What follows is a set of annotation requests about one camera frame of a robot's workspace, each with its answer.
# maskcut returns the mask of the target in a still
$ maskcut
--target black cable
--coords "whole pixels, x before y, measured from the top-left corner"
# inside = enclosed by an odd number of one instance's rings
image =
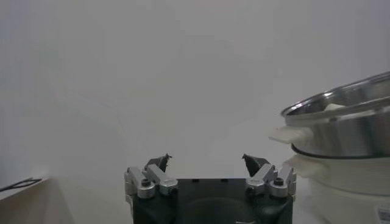
[[[17,189],[17,188],[28,187],[28,186],[31,186],[33,184],[36,184],[37,182],[39,182],[41,180],[42,179],[33,179],[32,177],[30,177],[30,178],[27,178],[25,180],[16,182],[14,184],[11,184],[9,186],[2,187],[2,188],[0,188],[0,192],[9,191],[9,190],[12,190],[12,189]]]

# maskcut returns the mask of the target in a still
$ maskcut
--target stainless steel pot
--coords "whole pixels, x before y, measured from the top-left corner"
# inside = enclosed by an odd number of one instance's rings
[[[342,107],[326,110],[329,105]],[[278,135],[288,135],[286,143],[298,153],[342,159],[390,156],[390,72],[295,103],[282,116],[286,127]]]

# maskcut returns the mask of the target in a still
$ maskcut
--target silver metal bracket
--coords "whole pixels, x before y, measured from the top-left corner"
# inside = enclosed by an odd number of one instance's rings
[[[295,199],[296,189],[297,173],[287,164],[280,169],[277,178],[269,183],[270,194],[278,198],[291,195]]]
[[[139,168],[127,168],[124,179],[126,197],[137,195],[139,198],[148,199],[155,195],[155,184],[148,180]]]
[[[246,192],[250,195],[259,195],[265,192],[266,184],[276,178],[275,166],[264,164],[251,178],[246,179]]]
[[[148,179],[160,186],[161,194],[168,196],[172,192],[177,191],[178,181],[175,178],[167,176],[167,174],[155,164],[148,165],[144,174]]]

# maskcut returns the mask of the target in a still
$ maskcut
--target white backdrop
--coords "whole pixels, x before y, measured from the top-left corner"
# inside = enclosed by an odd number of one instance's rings
[[[123,172],[166,152],[175,177],[245,177],[243,153],[281,164],[281,109],[389,70],[389,7],[1,1],[0,185],[53,179],[0,221],[128,223]]]

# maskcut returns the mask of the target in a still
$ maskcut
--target pot handle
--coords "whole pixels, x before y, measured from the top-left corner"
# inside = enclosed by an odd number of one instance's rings
[[[306,127],[284,126],[275,129],[268,135],[268,138],[284,144],[307,147],[313,142],[313,132]]]

